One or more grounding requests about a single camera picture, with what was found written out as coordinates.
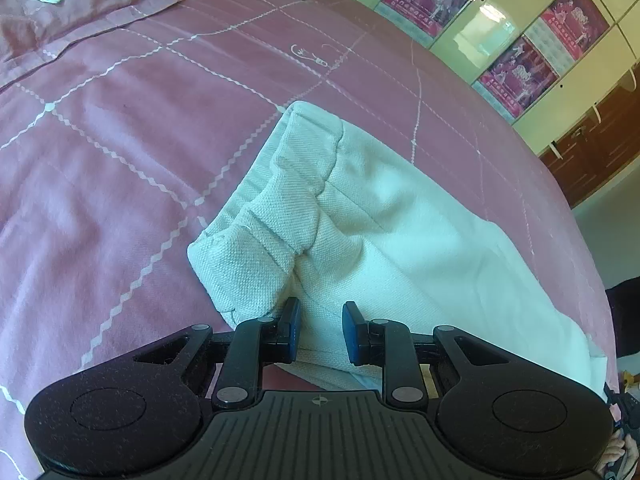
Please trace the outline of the person's right hand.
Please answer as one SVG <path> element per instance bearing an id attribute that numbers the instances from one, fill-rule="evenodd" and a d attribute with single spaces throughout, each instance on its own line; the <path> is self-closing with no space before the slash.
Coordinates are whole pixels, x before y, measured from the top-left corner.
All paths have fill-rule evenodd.
<path id="1" fill-rule="evenodd" d="M 623 437 L 622 433 L 617 431 L 608 441 L 608 446 L 601 455 L 594 471 L 601 478 L 605 478 L 605 471 L 608 467 L 620 463 L 617 478 L 632 479 L 636 474 L 638 461 L 637 442 L 629 434 Z"/>

